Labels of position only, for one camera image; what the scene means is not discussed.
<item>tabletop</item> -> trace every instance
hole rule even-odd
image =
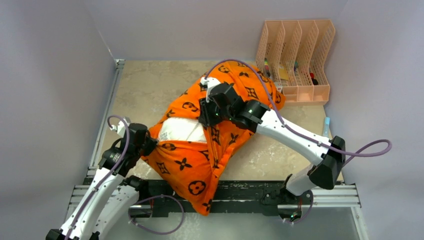
[[[216,61],[125,61],[112,113],[133,123],[155,125],[168,105],[180,96]],[[323,106],[285,106],[281,115],[306,130],[321,135],[326,113]],[[107,131],[102,152],[118,135]],[[302,155],[269,137],[255,134],[228,162],[221,180],[284,180],[309,165]],[[139,160],[128,175],[161,179]]]

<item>blue marker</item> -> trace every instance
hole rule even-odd
[[[322,128],[322,136],[329,138],[329,131],[330,131],[330,118],[327,116],[324,119],[324,127]]]

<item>white wall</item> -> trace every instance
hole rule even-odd
[[[0,239],[63,223],[114,65],[84,2],[0,1]]]
[[[372,240],[423,239],[423,22],[419,0],[349,0],[335,22],[332,133],[351,151],[393,141],[388,154],[354,159],[343,172],[357,183]]]
[[[332,18],[347,0],[85,0],[115,58],[252,60],[264,20]]]

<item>table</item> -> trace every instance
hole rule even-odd
[[[125,61],[112,113],[127,116],[133,123],[156,124],[168,105],[180,96],[216,61]],[[323,106],[285,106],[287,120],[321,135],[326,113]],[[102,152],[118,135],[106,131]],[[299,153],[263,135],[255,134],[229,161],[221,180],[284,180],[310,163]],[[161,179],[139,160],[128,175]]]

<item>orange cloth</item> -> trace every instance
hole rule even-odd
[[[276,91],[274,83],[262,76],[278,109],[286,98]],[[244,101],[258,100],[271,106],[260,80],[245,65],[229,61],[216,67],[209,75],[221,83],[233,85]],[[199,99],[206,97],[200,78],[179,98],[169,105],[158,124],[149,129],[157,139],[163,122],[171,117],[198,119]],[[237,128],[230,121],[203,128],[207,143],[168,140],[159,142],[154,151],[142,159],[166,180],[174,191],[187,199],[200,214],[209,214],[218,181],[231,156],[253,135],[249,130]]]

